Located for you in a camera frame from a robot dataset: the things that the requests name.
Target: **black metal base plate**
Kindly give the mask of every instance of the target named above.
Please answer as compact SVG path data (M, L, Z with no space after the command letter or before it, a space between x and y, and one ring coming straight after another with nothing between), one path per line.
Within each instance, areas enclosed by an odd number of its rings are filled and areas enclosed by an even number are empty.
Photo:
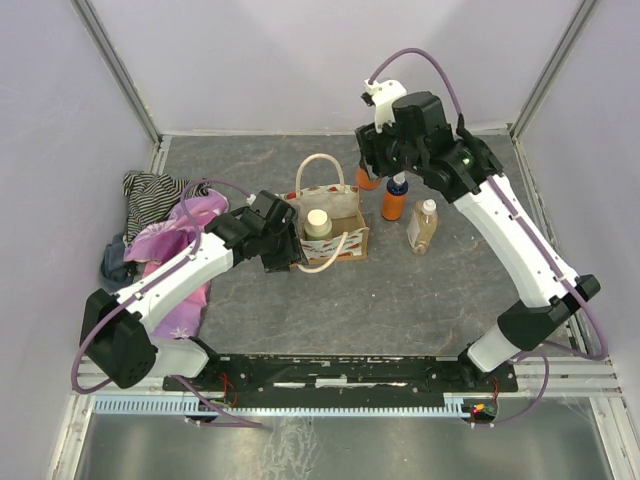
M199 391L222 391L226 373L238 394L237 408L438 407L444 393L518 389L512 365L474 377L456 357L313 356L220 354L191 379ZM166 391L184 391L171 377Z

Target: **bottle with brown liquid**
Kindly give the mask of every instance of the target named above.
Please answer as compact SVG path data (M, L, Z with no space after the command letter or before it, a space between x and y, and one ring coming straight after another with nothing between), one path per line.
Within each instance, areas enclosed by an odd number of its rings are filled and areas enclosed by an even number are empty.
M438 227L436 202L429 199L416 202L407 227L407 237L413 253L424 255Z

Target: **white bottle cap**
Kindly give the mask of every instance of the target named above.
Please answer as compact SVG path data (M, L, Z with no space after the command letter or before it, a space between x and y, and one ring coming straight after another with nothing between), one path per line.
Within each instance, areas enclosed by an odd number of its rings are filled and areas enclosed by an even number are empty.
M324 210L311 210L307 214L307 223L314 232L321 232L322 230L325 230L328 221L329 216Z
M435 202L435 200L431 200L431 199L425 200L422 203L421 210L422 210L422 213L424 213L426 215L431 215L431 214L435 213L436 212L436 202Z
M400 172L397 175L394 175L393 181L396 183L396 185L402 185L404 182L406 182L407 180L404 177L404 172Z

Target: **plastic bottle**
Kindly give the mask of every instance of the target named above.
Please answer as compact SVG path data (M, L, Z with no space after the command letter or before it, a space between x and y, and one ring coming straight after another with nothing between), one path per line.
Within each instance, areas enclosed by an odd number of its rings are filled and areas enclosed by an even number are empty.
M307 240L327 240L331 238L332 229L331 219L324 210L311 210L307 214L307 221L304 222Z
M434 200L416 202L407 227L407 237L413 253L424 255L438 227L438 212Z
M376 178L375 180L369 180L369 175L367 174L367 171L362 167L358 167L358 171L356 172L356 183L361 189L375 190L376 188L378 188L378 185L380 185L381 181L382 181L381 178Z
M387 182L387 191L382 202L382 216L387 220L398 220L402 216L404 204L407 202L409 182L400 172Z

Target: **white rope handle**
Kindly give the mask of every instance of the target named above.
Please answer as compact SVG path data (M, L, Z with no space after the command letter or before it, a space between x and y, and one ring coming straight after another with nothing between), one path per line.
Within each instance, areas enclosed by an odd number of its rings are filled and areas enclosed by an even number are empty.
M296 197L300 196L300 180L302 180L302 171L307 165L309 165L309 163L317 160L318 158L324 158L333 163L333 165L336 167L336 170L338 171L338 178L340 178L340 191L345 191L344 173L342 173L342 167L340 166L340 163L338 163L335 157L332 157L327 153L314 153L313 155L309 155L307 158L305 158L298 167L298 173L296 173Z
M304 265L298 265L298 268L301 271L303 271L304 273L320 273L323 270L326 270L327 268L329 268L331 266L331 264L333 262L336 261L336 258L338 258L338 255L340 255L340 251L342 250L342 247L344 247L344 243L347 241L347 236L348 235L349 235L349 232L344 232L342 234L342 239L340 240L340 243L338 244L338 248L336 249L334 254L331 255L331 258L329 260L327 260L325 263L323 263L319 267L317 267L317 268L308 268L308 267L305 267Z

